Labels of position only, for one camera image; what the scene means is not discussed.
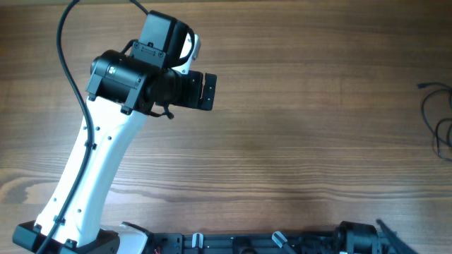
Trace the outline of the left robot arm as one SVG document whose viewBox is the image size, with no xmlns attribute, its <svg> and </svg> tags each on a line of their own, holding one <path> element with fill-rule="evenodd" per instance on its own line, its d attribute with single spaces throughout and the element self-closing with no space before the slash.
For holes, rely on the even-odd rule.
<svg viewBox="0 0 452 254">
<path fill-rule="evenodd" d="M 83 120 L 69 160 L 37 219 L 12 241 L 33 253 L 159 253 L 154 235 L 135 224 L 100 224 L 117 169 L 137 132 L 160 106 L 210 111 L 216 76 L 190 68 L 201 42 L 186 24 L 147 12 L 141 36 L 108 50 L 90 67 Z"/>
</svg>

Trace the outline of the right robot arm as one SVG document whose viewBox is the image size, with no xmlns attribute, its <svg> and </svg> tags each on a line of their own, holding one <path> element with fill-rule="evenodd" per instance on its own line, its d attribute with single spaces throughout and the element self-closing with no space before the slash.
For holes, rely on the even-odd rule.
<svg viewBox="0 0 452 254">
<path fill-rule="evenodd" d="M 408 244 L 398 238 L 382 220 L 375 226 L 343 221 L 334 231 L 332 248 L 336 253 L 347 254 L 417 254 Z"/>
</svg>

